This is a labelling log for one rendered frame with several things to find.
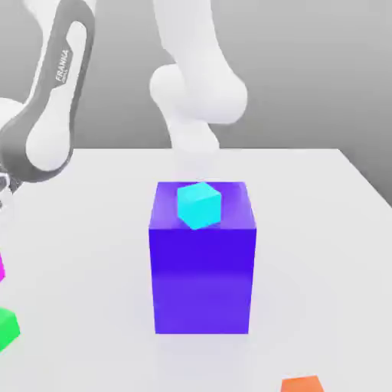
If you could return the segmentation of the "small cyan cube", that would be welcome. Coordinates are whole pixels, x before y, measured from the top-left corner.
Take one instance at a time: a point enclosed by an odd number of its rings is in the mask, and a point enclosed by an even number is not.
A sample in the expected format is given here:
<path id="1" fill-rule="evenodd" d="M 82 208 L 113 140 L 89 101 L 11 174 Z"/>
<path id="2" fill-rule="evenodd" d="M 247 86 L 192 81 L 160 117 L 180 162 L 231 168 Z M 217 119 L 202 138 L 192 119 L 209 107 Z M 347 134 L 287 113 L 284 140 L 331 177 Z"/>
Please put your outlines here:
<path id="1" fill-rule="evenodd" d="M 192 230 L 221 221 L 222 195 L 206 182 L 197 182 L 177 190 L 177 215 Z"/>

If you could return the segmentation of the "small orange cube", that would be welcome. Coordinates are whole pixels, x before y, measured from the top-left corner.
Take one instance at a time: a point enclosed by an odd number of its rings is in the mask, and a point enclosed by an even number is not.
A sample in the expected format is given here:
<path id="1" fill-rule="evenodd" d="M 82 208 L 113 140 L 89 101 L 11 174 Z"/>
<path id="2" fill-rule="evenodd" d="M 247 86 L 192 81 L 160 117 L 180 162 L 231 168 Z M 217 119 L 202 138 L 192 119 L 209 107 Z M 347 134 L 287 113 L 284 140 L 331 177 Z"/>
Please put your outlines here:
<path id="1" fill-rule="evenodd" d="M 316 375 L 282 380 L 280 392 L 325 392 Z"/>

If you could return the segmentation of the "small green cube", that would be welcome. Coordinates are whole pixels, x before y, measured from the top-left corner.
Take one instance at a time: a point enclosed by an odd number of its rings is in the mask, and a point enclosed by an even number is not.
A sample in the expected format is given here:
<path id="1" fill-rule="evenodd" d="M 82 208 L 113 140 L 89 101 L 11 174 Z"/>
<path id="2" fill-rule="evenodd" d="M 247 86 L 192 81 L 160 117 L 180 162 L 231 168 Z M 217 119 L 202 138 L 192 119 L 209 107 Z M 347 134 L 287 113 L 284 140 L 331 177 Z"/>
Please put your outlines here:
<path id="1" fill-rule="evenodd" d="M 6 349 L 20 335 L 16 314 L 0 308 L 0 352 Z"/>

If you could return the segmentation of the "large blue box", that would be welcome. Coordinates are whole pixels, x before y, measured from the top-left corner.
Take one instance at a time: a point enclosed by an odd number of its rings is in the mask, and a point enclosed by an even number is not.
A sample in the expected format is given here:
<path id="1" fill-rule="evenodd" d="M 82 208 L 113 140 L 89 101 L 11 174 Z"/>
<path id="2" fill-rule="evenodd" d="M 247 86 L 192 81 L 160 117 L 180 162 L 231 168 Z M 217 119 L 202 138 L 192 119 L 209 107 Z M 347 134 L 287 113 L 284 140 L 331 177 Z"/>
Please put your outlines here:
<path id="1" fill-rule="evenodd" d="M 157 184 L 149 223 L 155 331 L 246 334 L 249 331 L 256 221 L 243 182 L 214 182 L 221 221 L 192 230 L 177 216 L 182 182 Z"/>

